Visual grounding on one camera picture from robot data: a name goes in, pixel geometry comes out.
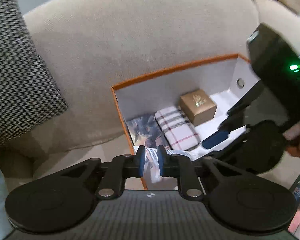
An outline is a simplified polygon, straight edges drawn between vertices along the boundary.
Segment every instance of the houndstooth pillow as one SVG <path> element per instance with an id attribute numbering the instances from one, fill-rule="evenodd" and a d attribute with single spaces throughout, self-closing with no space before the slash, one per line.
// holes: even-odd
<path id="1" fill-rule="evenodd" d="M 67 109 L 16 0 L 0 0 L 0 145 Z"/>

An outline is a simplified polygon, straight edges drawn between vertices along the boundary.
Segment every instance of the plaid box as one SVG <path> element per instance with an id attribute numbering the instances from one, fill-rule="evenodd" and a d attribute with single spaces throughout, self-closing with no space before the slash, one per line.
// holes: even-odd
<path id="1" fill-rule="evenodd" d="M 154 116 L 172 149 L 186 151 L 201 142 L 194 126 L 179 107 L 167 107 Z"/>

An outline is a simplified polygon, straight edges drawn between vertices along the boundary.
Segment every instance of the open box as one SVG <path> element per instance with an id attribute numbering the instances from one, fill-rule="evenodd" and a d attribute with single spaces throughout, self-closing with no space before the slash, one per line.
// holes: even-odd
<path id="1" fill-rule="evenodd" d="M 165 68 L 114 85 L 114 101 L 131 154 L 135 154 L 135 150 L 127 121 L 177 106 L 181 95 L 202 89 L 217 104 L 214 118 L 195 127 L 201 140 L 204 140 L 218 130 L 218 126 L 227 118 L 227 111 L 258 81 L 248 59 L 239 54 L 230 54 Z M 201 157 L 210 151 L 221 150 L 244 131 L 245 127 L 242 127 L 231 132 L 227 140 L 210 150 L 199 146 L 199 150 L 193 151 Z M 174 178 L 152 183 L 147 172 L 141 180 L 144 188 L 149 190 L 171 189 L 177 185 Z"/>

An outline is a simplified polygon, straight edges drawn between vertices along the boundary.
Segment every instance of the green led light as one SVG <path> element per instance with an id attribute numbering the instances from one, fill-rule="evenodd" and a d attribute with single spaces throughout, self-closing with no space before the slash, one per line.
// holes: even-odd
<path id="1" fill-rule="evenodd" d="M 297 69 L 297 68 L 300 68 L 300 65 L 291 65 L 290 66 L 291 70 L 294 70 L 294 69 Z"/>

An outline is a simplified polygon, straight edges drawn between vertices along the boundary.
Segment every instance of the logo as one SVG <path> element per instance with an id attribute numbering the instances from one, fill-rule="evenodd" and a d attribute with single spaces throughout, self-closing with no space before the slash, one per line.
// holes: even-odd
<path id="1" fill-rule="evenodd" d="M 149 198 L 153 198 L 153 197 L 155 197 L 155 194 L 154 194 L 154 193 L 152 193 L 152 192 L 149 192 L 149 193 L 147 194 L 147 197 L 149 197 Z"/>
<path id="2" fill-rule="evenodd" d="M 205 99 L 201 100 L 201 96 L 198 95 L 193 96 L 193 101 L 195 102 L 196 107 L 202 106 L 206 102 Z"/>

